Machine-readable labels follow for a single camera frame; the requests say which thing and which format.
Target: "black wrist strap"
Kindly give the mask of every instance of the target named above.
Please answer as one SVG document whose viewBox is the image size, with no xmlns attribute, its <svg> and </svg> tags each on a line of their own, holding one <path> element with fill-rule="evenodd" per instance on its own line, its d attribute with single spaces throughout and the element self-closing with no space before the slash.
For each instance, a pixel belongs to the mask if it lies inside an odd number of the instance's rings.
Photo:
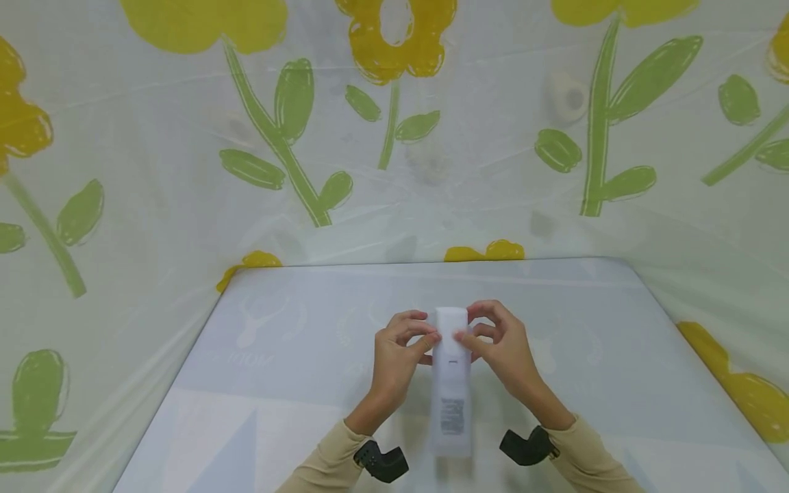
<svg viewBox="0 0 789 493">
<path fill-rule="evenodd" d="M 501 440 L 499 450 L 517 465 L 535 465 L 542 462 L 548 455 L 559 456 L 559 451 L 551 442 L 551 437 L 541 426 L 534 428 L 527 440 L 521 438 L 514 431 L 507 430 Z"/>
<path fill-rule="evenodd" d="M 370 476 L 391 483 L 408 472 L 408 461 L 400 447 L 381 454 L 378 442 L 369 440 L 353 455 L 353 460 L 367 469 Z"/>
</svg>

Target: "forearm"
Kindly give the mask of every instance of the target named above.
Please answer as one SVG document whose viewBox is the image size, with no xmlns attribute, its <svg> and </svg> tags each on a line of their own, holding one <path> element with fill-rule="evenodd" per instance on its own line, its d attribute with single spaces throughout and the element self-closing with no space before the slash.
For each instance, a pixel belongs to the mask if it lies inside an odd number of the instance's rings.
<svg viewBox="0 0 789 493">
<path fill-rule="evenodd" d="M 551 462 L 580 493 L 642 493 L 636 480 L 605 449 L 600 435 L 571 413 L 542 382 L 518 396 L 551 437 Z"/>
<path fill-rule="evenodd" d="M 343 420 L 339 421 L 277 493 L 348 491 L 361 474 L 353 455 L 369 438 L 354 433 Z"/>
<path fill-rule="evenodd" d="M 348 491 L 361 469 L 353 456 L 388 418 L 383 403 L 370 397 L 337 423 L 276 493 L 334 493 Z"/>
</svg>

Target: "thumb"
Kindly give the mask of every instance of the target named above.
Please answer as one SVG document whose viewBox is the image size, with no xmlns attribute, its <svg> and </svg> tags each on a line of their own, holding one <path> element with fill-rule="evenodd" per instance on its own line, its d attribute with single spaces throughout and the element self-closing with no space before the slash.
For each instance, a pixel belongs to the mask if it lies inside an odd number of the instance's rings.
<svg viewBox="0 0 789 493">
<path fill-rule="evenodd" d="M 485 356 L 487 356 L 488 347 L 490 345 L 487 342 L 479 339 L 474 334 L 470 334 L 466 331 L 457 331 L 454 333 L 453 337 L 455 341 L 460 342 L 464 348 L 471 351 L 472 353 L 479 354 L 483 359 Z"/>
<path fill-rule="evenodd" d="M 427 353 L 430 349 L 433 349 L 433 346 L 438 344 L 440 340 L 441 340 L 441 334 L 439 334 L 438 332 L 431 332 L 430 334 L 425 334 L 422 337 L 420 337 L 418 341 L 408 346 L 408 349 L 418 359 L 423 354 Z"/>
</svg>

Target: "wrist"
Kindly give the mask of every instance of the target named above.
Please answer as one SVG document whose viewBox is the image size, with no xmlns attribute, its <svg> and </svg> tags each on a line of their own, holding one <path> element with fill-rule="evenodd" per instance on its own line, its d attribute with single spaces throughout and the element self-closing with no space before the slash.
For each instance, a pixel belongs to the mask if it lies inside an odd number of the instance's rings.
<svg viewBox="0 0 789 493">
<path fill-rule="evenodd" d="M 354 433 L 372 436 L 391 416 L 390 408 L 386 399 L 367 394 L 345 419 L 345 424 Z"/>
<path fill-rule="evenodd" d="M 556 397 L 542 379 L 524 389 L 518 400 L 549 430 L 568 430 L 575 423 L 575 415 Z"/>
</svg>

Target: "left hand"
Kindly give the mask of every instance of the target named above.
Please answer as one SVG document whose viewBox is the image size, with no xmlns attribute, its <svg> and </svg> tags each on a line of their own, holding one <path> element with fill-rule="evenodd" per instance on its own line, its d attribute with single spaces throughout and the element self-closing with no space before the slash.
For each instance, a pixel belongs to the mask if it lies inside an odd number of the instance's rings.
<svg viewBox="0 0 789 493">
<path fill-rule="evenodd" d="M 419 310 L 398 313 L 376 334 L 375 363 L 370 391 L 346 418 L 346 426 L 360 435 L 372 435 L 406 400 L 417 364 L 431 364 L 425 355 L 441 340 L 436 328 Z M 422 337 L 412 345 L 411 338 Z"/>
</svg>

